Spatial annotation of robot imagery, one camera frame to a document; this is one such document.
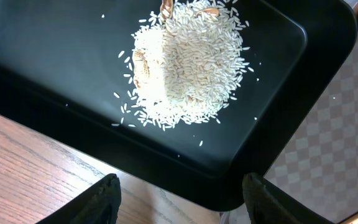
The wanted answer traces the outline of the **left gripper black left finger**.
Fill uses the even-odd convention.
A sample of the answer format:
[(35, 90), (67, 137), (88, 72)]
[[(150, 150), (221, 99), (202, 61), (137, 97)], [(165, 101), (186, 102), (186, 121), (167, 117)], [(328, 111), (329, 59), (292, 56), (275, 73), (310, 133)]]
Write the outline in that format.
[(121, 200), (120, 180), (108, 174), (37, 224), (116, 224)]

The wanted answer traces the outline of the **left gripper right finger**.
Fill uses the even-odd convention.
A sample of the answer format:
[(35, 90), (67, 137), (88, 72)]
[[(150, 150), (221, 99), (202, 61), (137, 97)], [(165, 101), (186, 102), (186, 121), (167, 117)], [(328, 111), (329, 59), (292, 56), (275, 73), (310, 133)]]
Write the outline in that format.
[(333, 224), (256, 173), (244, 176), (242, 194), (251, 224)]

